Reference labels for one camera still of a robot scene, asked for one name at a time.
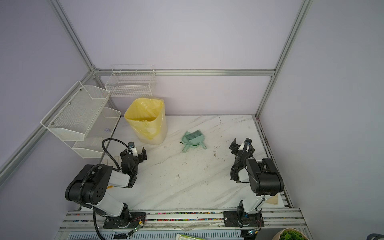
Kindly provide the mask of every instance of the wire basket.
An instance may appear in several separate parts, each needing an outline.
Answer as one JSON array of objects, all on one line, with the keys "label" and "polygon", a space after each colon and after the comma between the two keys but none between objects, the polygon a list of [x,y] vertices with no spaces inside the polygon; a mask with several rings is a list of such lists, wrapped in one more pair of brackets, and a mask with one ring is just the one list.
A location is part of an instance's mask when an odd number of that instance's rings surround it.
[{"label": "wire basket", "polygon": [[83,86],[48,123],[40,122],[62,141],[84,141],[109,99],[109,91]]},{"label": "wire basket", "polygon": [[112,136],[120,115],[120,111],[103,108],[85,140],[76,142],[71,148],[82,158],[101,158],[103,154],[101,143]]},{"label": "wire basket", "polygon": [[156,85],[153,65],[111,65],[112,75],[105,89],[113,97],[152,96]]}]

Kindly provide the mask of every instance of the brush handle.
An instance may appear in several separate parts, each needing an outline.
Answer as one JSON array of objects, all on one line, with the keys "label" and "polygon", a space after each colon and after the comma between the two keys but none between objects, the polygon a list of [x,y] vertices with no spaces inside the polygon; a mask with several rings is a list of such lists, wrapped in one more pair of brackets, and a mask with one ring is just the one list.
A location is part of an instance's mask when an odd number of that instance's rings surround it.
[{"label": "brush handle", "polygon": [[207,147],[204,145],[203,142],[199,142],[200,146],[202,146],[204,149],[207,149]]},{"label": "brush handle", "polygon": [[189,145],[186,145],[184,148],[183,148],[183,152],[186,152],[189,148]]}]

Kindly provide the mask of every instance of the potted plant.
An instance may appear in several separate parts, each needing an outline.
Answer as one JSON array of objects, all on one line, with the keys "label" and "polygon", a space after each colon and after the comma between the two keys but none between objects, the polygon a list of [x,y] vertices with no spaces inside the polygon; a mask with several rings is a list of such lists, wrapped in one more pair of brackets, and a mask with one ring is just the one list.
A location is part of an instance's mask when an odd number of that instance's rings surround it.
[{"label": "potted plant", "polygon": [[299,230],[286,228],[278,232],[272,240],[308,240]]}]

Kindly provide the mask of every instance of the marble table top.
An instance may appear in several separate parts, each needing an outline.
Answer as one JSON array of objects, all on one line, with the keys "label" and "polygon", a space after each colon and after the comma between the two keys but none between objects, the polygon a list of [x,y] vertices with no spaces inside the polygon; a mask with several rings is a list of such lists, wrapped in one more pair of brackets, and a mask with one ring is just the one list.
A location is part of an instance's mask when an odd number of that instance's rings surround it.
[{"label": "marble table top", "polygon": [[[254,195],[249,184],[237,184],[230,179],[235,155],[228,149],[233,139],[241,144],[252,139],[253,156],[266,158],[251,115],[167,116],[168,133],[160,145],[140,142],[130,125],[121,118],[113,138],[135,142],[138,153],[142,147],[147,160],[139,164],[137,181],[132,188],[113,187],[109,193],[131,210],[187,210],[236,208],[240,200]],[[182,153],[182,136],[188,130],[201,130],[205,136],[202,147]],[[125,147],[111,141],[108,151],[121,162]],[[114,166],[105,155],[102,163]]]}]

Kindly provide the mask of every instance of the white wall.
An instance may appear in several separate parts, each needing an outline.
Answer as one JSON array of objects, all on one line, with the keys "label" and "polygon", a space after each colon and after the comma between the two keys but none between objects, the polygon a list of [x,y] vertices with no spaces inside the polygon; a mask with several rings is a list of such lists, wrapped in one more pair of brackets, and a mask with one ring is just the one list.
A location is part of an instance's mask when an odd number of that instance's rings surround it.
[{"label": "white wall", "polygon": [[261,114],[314,239],[384,234],[383,12],[314,1]]},{"label": "white wall", "polygon": [[[2,165],[87,68],[47,1],[0,1],[0,22]],[[0,191],[0,238],[53,239],[76,206],[67,185],[96,161],[47,133]]]},{"label": "white wall", "polygon": [[98,68],[274,69],[302,0],[61,2]]},{"label": "white wall", "polygon": [[[108,76],[102,76],[104,83]],[[154,96],[167,115],[255,114],[269,76],[158,76]],[[135,97],[112,97],[123,114]]]}]

